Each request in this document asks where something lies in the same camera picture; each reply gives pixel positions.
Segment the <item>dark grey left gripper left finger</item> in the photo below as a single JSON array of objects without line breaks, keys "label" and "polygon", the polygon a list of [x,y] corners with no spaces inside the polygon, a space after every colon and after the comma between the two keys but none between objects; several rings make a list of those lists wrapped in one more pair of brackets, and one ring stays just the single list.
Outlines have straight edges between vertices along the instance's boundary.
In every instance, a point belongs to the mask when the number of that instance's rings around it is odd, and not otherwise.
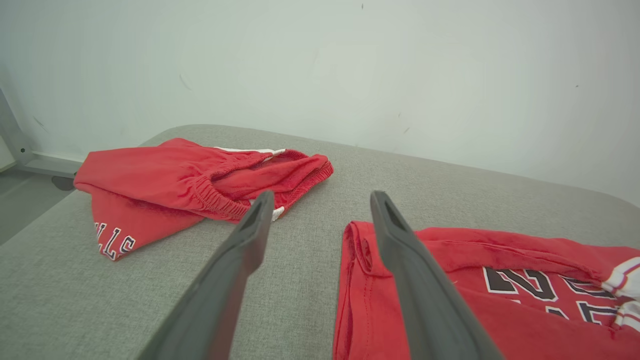
[{"label": "dark grey left gripper left finger", "polygon": [[261,193],[140,353],[142,360],[227,360],[249,276],[265,259],[274,193]]}]

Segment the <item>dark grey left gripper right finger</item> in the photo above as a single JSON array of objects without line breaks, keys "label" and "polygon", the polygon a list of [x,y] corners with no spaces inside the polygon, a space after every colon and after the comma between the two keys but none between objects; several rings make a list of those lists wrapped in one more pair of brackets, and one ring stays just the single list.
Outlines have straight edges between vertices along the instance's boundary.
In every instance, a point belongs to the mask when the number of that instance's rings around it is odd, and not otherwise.
[{"label": "dark grey left gripper right finger", "polygon": [[393,274],[413,360],[501,360],[503,354],[384,191],[370,194],[375,239]]}]

